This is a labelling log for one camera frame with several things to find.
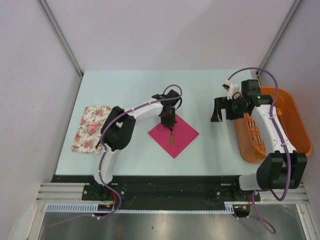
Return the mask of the pink paper napkin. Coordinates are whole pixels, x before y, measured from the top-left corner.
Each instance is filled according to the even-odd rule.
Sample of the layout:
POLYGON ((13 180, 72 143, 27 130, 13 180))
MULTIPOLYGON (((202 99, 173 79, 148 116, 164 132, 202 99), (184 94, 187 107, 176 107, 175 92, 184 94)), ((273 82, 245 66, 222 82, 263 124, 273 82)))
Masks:
POLYGON ((176 114, 175 118, 177 123, 173 128, 173 145, 169 145, 169 128, 162 126, 161 123, 148 132, 151 138, 174 159, 199 135, 199 133, 179 115, 176 114))

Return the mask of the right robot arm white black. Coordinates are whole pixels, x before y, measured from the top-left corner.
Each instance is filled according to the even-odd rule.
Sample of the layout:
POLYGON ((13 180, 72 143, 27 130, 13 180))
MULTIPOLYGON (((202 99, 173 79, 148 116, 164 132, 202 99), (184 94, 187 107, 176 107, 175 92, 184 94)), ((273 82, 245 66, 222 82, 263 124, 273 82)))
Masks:
POLYGON ((239 183, 230 188, 231 196, 242 201, 249 191, 296 189, 307 165, 305 153, 297 151, 281 126, 275 108, 275 97, 263 94, 258 80, 248 79, 240 85, 226 80, 222 85, 227 96, 214 100, 211 122, 233 121, 249 114, 261 134, 266 158, 255 173, 241 175, 239 183))

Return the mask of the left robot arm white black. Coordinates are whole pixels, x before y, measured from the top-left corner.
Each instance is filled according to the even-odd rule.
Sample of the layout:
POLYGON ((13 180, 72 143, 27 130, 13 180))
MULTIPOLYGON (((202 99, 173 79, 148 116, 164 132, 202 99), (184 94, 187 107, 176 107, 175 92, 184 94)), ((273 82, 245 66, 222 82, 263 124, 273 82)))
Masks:
POLYGON ((108 184, 113 179, 113 171, 119 152, 130 143, 135 126, 148 118, 159 116, 160 124, 169 129, 172 143, 173 129, 176 120, 176 104, 181 104, 181 96, 171 90, 168 94, 156 94, 139 106, 123 109, 115 106, 101 128, 101 137, 96 145, 103 147, 103 153, 98 170, 93 175, 90 186, 93 194, 100 200, 110 196, 108 184))

